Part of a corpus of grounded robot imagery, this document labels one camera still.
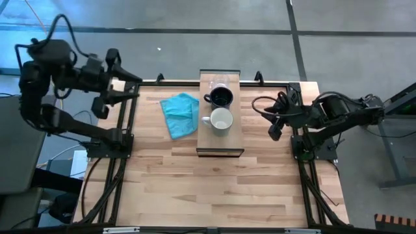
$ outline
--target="teal towel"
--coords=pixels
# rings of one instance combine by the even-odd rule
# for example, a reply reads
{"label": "teal towel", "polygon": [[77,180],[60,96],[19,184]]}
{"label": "teal towel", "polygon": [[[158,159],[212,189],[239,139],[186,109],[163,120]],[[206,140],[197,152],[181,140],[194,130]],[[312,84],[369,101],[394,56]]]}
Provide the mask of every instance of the teal towel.
{"label": "teal towel", "polygon": [[200,101],[195,97],[182,93],[162,100],[161,106],[173,140],[187,136],[198,128]]}

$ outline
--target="white mug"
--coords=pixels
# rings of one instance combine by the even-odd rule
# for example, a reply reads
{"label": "white mug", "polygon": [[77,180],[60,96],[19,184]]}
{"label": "white mug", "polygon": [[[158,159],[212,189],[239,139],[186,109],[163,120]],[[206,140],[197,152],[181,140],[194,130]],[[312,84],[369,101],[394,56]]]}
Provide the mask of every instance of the white mug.
{"label": "white mug", "polygon": [[213,129],[215,135],[221,137],[228,134],[234,117],[227,108],[219,107],[212,111],[210,117],[202,117],[201,120]]}

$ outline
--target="concrete floor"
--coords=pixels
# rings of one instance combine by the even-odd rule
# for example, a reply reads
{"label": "concrete floor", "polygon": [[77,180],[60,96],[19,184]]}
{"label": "concrete floor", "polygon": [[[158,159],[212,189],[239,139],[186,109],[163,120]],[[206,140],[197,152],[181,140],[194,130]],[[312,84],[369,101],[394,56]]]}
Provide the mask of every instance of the concrete floor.
{"label": "concrete floor", "polygon": [[[65,13],[74,26],[290,29],[285,0],[29,2],[45,24]],[[416,2],[412,0],[292,3],[298,30],[416,32]],[[24,1],[11,0],[0,15],[0,25],[13,24],[38,24]],[[17,68],[15,43],[44,37],[41,32],[25,31],[2,31],[1,35],[3,68]],[[55,36],[69,41],[68,33]],[[216,68],[239,69],[246,80],[253,79],[257,70],[266,80],[300,80],[290,35],[77,33],[76,37],[82,50],[100,56],[110,47],[118,48],[125,68],[146,79],[154,79],[160,72],[168,79],[198,79],[199,69]],[[307,80],[317,81],[321,92],[334,90],[352,98],[373,93],[387,99],[415,82],[416,37],[300,36],[300,47]],[[0,91],[16,88],[16,80],[10,78],[0,77],[0,84]],[[92,96],[72,95],[65,101],[65,110],[72,114],[89,110],[91,102],[86,100],[92,101]],[[393,178],[381,139],[358,127],[345,132],[343,138],[337,152],[350,223],[374,228],[375,213],[416,218],[416,185],[378,188],[378,183]],[[47,139],[42,161],[73,144]]]}

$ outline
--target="wooden board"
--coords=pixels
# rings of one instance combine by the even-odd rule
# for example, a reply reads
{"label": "wooden board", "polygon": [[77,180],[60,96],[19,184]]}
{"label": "wooden board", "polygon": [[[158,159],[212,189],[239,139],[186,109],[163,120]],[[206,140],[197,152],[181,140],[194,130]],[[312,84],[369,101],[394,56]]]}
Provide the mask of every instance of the wooden board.
{"label": "wooden board", "polygon": [[[114,85],[121,89],[123,83]],[[319,94],[317,83],[301,83],[301,87],[306,104]],[[221,159],[196,155],[197,133],[171,140],[164,122],[160,100],[181,92],[199,98],[198,87],[140,87],[133,129],[135,145],[125,171],[117,225],[306,227],[298,166],[289,143],[291,128],[284,127],[281,140],[274,142],[267,134],[270,124],[251,108],[253,98],[276,96],[280,90],[241,88],[246,151],[237,159]],[[267,100],[259,100],[259,108],[269,105]],[[99,126],[116,126],[119,108],[115,105]],[[87,212],[103,192],[108,163],[102,159],[92,172],[86,187]],[[317,172],[322,191],[340,205],[332,205],[324,196],[325,200],[341,220],[348,222],[335,168],[317,161]],[[311,203],[318,220],[315,200]],[[80,219],[79,203],[74,221]]]}
{"label": "wooden board", "polygon": [[[233,92],[233,102],[229,110],[233,114],[233,125],[227,136],[216,136],[213,130],[204,124],[201,119],[204,116],[210,116],[212,109],[211,104],[203,100],[203,95],[209,94],[210,81],[218,76],[226,76],[229,79],[228,88]],[[197,152],[199,156],[240,156],[244,151],[242,146],[242,129],[241,129],[241,106],[240,106],[240,75],[239,74],[207,74],[202,73],[200,79],[200,113],[198,120],[198,143]]]}

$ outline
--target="butcher block tabletop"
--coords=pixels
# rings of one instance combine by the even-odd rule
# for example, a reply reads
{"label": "butcher block tabletop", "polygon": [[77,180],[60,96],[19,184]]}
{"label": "butcher block tabletop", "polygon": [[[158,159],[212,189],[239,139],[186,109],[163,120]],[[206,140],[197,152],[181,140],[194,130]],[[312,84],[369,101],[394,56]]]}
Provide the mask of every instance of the butcher block tabletop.
{"label": "butcher block tabletop", "polygon": [[[122,90],[124,83],[113,81]],[[319,95],[316,82],[301,82],[304,103]],[[293,159],[290,136],[283,128],[279,141],[268,136],[270,122],[256,113],[251,102],[257,96],[276,97],[283,88],[240,89],[241,124],[245,152],[239,158],[201,158],[196,154],[197,132],[172,140],[160,100],[186,92],[200,98],[199,87],[141,86],[132,133],[133,152],[125,169],[117,226],[190,226],[242,228],[307,227],[297,162]],[[271,106],[269,100],[256,102]],[[116,127],[120,104],[100,120],[103,128]],[[96,159],[88,163],[87,173]],[[101,196],[109,159],[95,167],[85,191],[85,210]],[[326,161],[316,161],[320,189],[329,206],[348,223],[337,171]],[[74,222],[81,219],[81,198]],[[315,220],[316,202],[311,199]],[[107,206],[110,216],[112,196]]]}

